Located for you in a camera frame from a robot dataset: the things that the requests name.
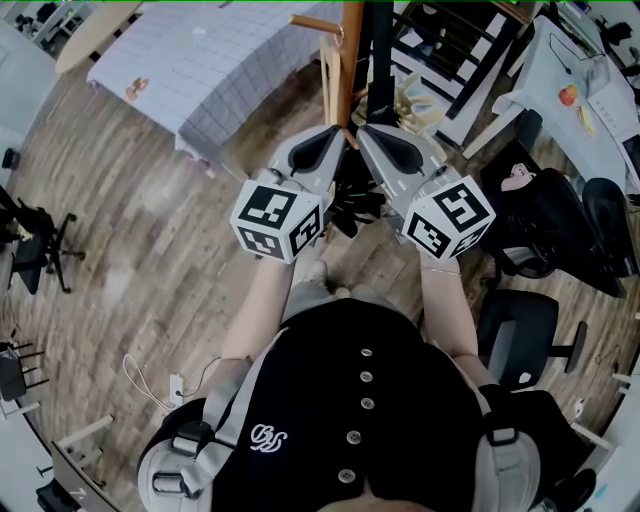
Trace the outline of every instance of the gray pants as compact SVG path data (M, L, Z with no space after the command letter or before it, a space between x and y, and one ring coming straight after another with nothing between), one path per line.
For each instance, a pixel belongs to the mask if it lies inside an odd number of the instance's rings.
M371 288L363 284L359 284L351 290L351 298L398 311L387 299L381 297ZM289 293L289 300L287 301L282 321L289 320L292 316L302 313L307 309L322 306L334 300L340 299L335 295L331 295L326 288L320 285L308 281L298 283L293 287L291 293Z

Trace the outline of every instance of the person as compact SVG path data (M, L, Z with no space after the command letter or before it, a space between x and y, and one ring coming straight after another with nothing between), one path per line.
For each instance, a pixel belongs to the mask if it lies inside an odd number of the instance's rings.
M222 346L228 369L256 361L277 338L237 446L213 482L211 510L471 511L485 430L460 370L492 410L507 411L535 440L541 489L575 469L558 454L581 443L550 395L511 396L478 358L457 260L420 255L428 342L370 288L329 293L323 262L290 291L293 272L294 265L258 263ZM181 425L203 419L218 373L167 416L141 461Z

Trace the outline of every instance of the bracelet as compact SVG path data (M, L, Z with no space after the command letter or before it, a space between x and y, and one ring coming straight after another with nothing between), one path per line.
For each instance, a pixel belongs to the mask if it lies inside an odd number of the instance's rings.
M460 277L460 272L451 272L450 270L440 270L439 268L420 266L420 270L430 270L431 272L438 272L439 274L449 274L450 276Z

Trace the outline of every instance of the person's right arm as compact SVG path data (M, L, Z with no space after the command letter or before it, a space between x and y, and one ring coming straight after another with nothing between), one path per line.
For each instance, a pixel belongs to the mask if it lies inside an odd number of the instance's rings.
M449 354L476 386L497 384L478 358L478 338L458 260L440 263L420 252L420 274L428 339Z

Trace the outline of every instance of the shoe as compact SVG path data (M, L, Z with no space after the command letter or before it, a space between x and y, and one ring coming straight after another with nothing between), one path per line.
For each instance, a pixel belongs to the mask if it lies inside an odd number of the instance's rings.
M327 287L327 277L329 276L329 270L327 269L327 264L322 260L317 260L313 262L311 268L307 272L304 280L317 284L318 286L322 286L323 288Z
M336 296L336 299L348 299L349 297L351 297L351 290L349 290L349 288L341 286L336 290L336 293L334 293L334 295Z

